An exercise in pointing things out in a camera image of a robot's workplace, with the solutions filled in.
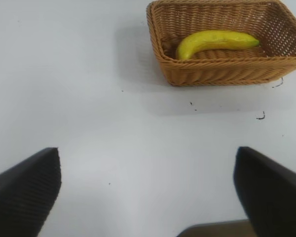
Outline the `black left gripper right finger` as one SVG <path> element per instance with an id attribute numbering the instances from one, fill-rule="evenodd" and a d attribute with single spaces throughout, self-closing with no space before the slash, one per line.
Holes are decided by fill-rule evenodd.
<path id="1" fill-rule="evenodd" d="M 240 147 L 233 181 L 259 237 L 296 237 L 296 173 L 262 153 Z"/>

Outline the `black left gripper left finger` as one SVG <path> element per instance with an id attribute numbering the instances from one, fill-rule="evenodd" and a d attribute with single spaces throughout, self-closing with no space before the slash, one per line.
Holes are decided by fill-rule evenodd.
<path id="1" fill-rule="evenodd" d="M 57 148 L 45 148 L 0 174 L 0 237 L 36 237 L 61 188 Z"/>

